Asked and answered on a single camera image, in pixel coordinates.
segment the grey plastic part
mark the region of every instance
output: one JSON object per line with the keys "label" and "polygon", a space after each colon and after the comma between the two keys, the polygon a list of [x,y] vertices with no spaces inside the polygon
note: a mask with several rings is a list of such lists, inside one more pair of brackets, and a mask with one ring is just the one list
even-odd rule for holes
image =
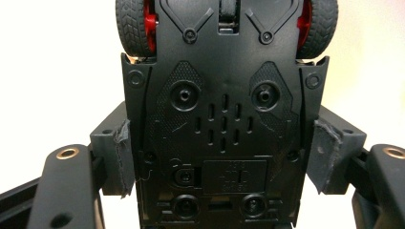
{"label": "grey plastic part", "polygon": [[345,173],[353,156],[361,153],[366,134],[321,107],[314,122],[307,174],[319,193],[344,195],[349,183]]}
{"label": "grey plastic part", "polygon": [[119,104],[91,133],[93,153],[104,158],[107,179],[102,186],[106,196],[131,195],[135,182],[131,151],[130,121],[125,102]]}

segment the white background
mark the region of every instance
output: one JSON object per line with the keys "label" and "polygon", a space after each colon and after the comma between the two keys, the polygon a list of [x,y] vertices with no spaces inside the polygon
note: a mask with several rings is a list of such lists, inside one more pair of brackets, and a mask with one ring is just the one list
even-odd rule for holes
{"label": "white background", "polygon": [[[405,2],[340,1],[323,105],[405,148]],[[0,2],[0,193],[39,177],[47,154],[89,133],[124,99],[114,0]],[[298,228],[354,228],[352,188],[305,185]],[[135,195],[103,200],[107,228],[138,228]]]}

